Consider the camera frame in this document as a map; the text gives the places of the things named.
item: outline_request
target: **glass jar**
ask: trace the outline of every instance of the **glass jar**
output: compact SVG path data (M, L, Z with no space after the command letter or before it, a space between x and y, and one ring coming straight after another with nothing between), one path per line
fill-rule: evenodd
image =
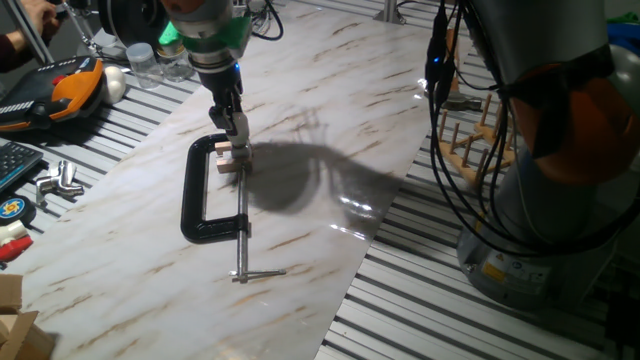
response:
M175 55L169 55L158 50L160 66L164 76L169 81L180 82L193 75L193 67L189 63L189 55L184 46L180 46Z
M153 89L160 85L163 80L162 69L156 61L151 45L138 43L129 46L127 58L141 88Z

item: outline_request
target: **wooden dowel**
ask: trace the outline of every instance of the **wooden dowel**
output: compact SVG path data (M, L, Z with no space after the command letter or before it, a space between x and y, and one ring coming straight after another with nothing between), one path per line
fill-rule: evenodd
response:
M487 100L485 100L484 110L482 110L482 118L480 119L480 126L484 126L484 121L487 120L487 114L489 113L490 104L491 104L491 93L487 95Z
M467 159L469 158L469 151L471 151L471 143L473 142L473 136L469 136L467 139L467 147L464 149L464 156L462 156L462 167L467 166Z
M507 144L505 145L505 149L511 150L512 141L513 141L513 131L511 132L511 135L509 135L509 138L507 139Z
M449 111L445 110L442 113L442 120L440 120L440 131L438 132L438 141L442 141L442 135L444 134L444 122L447 121L447 114Z
M449 150L449 154L453 154L453 150L456 148L456 138L458 137L458 128L460 127L460 122L456 123L456 126L453 128L453 137L451 138L451 150Z
M484 168L484 162L487 161L487 155L489 154L489 149L484 149L482 152L482 157L480 158L480 164L478 165L478 171L476 171L476 184L480 180L480 174L482 174L482 169Z

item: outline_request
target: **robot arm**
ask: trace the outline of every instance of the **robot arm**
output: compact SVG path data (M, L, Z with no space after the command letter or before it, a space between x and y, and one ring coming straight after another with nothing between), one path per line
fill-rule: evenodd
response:
M626 171L640 149L640 63L609 46L604 2L462 2L542 172L584 185Z
M233 145L232 156L249 157L249 125L242 112L242 81L237 60L251 34L248 18L233 18L230 0L162 0L171 22L200 75L213 95L209 116L225 130Z

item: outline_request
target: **yellow label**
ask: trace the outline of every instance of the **yellow label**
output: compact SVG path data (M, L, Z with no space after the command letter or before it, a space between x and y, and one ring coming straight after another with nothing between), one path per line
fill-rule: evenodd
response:
M494 280L496 280L499 283L502 283L504 281L504 277L506 275L506 273L500 269L498 269L497 267L491 265L489 262L486 262L484 264L484 267L482 268L482 272L487 275L490 278L493 278Z

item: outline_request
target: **person's hand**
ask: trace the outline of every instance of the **person's hand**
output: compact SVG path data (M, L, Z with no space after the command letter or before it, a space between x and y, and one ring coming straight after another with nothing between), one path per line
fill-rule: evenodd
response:
M55 17L52 18L48 23L44 24L44 28L42 30L42 38L45 40L51 40L55 34L60 30L60 26L62 25L62 20L58 20Z
M57 25L47 26L60 27L60 23L56 20L55 5L46 2L45 0L21 0L21 2L27 14L29 14L31 22L36 27L40 35L43 34L45 25L52 23L52 20L55 20Z

